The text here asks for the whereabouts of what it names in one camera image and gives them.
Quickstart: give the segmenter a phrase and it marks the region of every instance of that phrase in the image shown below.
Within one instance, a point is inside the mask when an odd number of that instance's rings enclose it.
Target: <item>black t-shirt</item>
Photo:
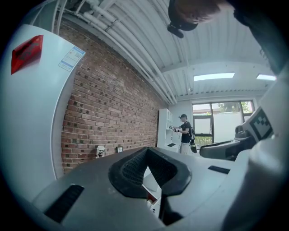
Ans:
[[[278,75],[289,57],[288,8],[275,0],[227,0],[234,8],[234,17],[248,26],[260,44],[274,74]]]
[[[191,124],[189,121],[185,122],[183,125],[181,125],[181,128],[183,131],[186,130],[186,128],[191,128]],[[190,142],[190,135],[189,133],[187,134],[182,134],[182,143],[189,143]]]

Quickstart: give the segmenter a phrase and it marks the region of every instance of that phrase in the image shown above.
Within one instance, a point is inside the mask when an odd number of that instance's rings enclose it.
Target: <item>red paper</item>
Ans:
[[[24,67],[35,58],[40,58],[42,51],[43,35],[37,35],[12,51],[11,74]]]

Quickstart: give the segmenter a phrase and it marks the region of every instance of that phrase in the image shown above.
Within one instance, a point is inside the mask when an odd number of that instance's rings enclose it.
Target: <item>window frame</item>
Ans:
[[[242,119],[242,122],[244,123],[245,122],[245,116],[250,116],[254,113],[255,111],[255,106],[254,106],[254,102],[253,100],[233,100],[233,101],[220,101],[220,102],[204,102],[204,103],[196,103],[196,104],[193,104],[192,103],[192,112],[193,112],[193,128],[195,129],[195,119],[210,119],[210,130],[211,130],[211,133],[209,134],[205,134],[205,133],[195,133],[195,137],[212,137],[212,143],[214,143],[214,113],[213,113],[213,108],[212,108],[212,104],[213,103],[229,103],[229,102],[235,102],[235,103],[238,103],[239,105],[239,108],[240,108],[240,112],[241,112],[241,119]],[[251,106],[252,106],[252,112],[250,113],[244,113],[243,112],[243,107],[242,107],[242,102],[250,102],[251,103]],[[203,104],[209,104],[210,106],[210,113],[211,115],[194,115],[194,108],[193,106],[194,105],[203,105]]]

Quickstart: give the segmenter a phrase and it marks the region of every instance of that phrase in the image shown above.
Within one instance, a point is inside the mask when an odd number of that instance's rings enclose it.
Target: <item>black cap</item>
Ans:
[[[171,23],[168,25],[168,31],[178,36],[179,38],[184,37],[183,33],[179,30],[191,31],[198,25],[194,23],[188,23],[178,15],[175,9],[175,0],[170,0],[170,4],[168,6],[168,16],[171,20]]]

